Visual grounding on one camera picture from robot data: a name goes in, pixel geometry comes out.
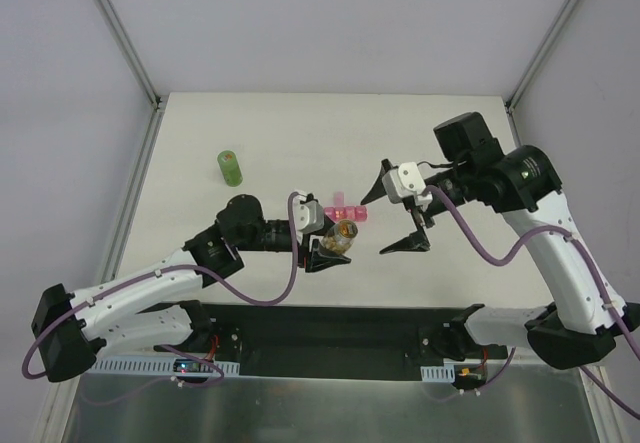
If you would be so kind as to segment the clear pill bottle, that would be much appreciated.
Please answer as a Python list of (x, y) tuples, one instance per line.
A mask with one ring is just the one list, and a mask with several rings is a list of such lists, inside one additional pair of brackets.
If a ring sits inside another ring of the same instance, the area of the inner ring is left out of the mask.
[(338, 222), (336, 222), (322, 237), (320, 244), (329, 250), (332, 250), (338, 254), (344, 255), (352, 247), (354, 240), (357, 236), (353, 239), (348, 239), (339, 235), (336, 232), (337, 230), (336, 224)]

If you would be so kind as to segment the pink weekly pill organizer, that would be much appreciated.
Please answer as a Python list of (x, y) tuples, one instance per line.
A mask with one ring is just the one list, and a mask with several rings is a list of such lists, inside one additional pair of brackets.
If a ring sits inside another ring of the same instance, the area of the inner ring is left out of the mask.
[(348, 205), (342, 191), (336, 191), (332, 195), (332, 202), (324, 208), (324, 214), (334, 222), (351, 220), (356, 223), (368, 220), (368, 210), (364, 205)]

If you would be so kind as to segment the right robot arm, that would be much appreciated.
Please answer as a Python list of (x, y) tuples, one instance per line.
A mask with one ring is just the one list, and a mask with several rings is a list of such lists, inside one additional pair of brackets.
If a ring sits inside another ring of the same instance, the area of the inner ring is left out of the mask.
[[(531, 145), (504, 152), (478, 112), (443, 122), (434, 134), (446, 159), (435, 166), (434, 175), (423, 176), (417, 162), (394, 165), (384, 159), (361, 201), (368, 205), (386, 198), (401, 204), (416, 226), (384, 253), (428, 251), (428, 229), (437, 215), (448, 212), (493, 266), (509, 264), (526, 249), (552, 301), (529, 309), (472, 305), (430, 337), (432, 350), (462, 361), (489, 345), (529, 348), (559, 370), (601, 361), (619, 336), (637, 352), (632, 333), (639, 326), (639, 306), (621, 297), (595, 263), (549, 157)], [(462, 217), (460, 206), (474, 201), (491, 208), (517, 234), (505, 256), (491, 255)]]

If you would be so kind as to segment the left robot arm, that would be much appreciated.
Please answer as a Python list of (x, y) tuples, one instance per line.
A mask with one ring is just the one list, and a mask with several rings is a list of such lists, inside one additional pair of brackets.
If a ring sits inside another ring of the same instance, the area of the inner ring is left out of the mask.
[[(214, 223), (161, 261), (129, 277), (82, 290), (56, 284), (43, 291), (31, 330), (35, 341), (22, 363), (25, 378), (53, 383), (85, 373), (100, 359), (158, 345), (204, 350), (211, 322), (200, 302), (188, 295), (219, 284), (240, 300), (275, 306), (293, 290), (298, 270), (316, 273), (346, 265), (358, 234), (355, 222), (333, 222), (311, 194), (292, 193), (285, 220), (268, 220), (251, 195), (233, 197)], [(228, 279), (244, 267), (244, 252), (288, 252), (289, 281), (283, 293), (260, 302), (242, 294)], [(38, 355), (39, 375), (30, 363)]]

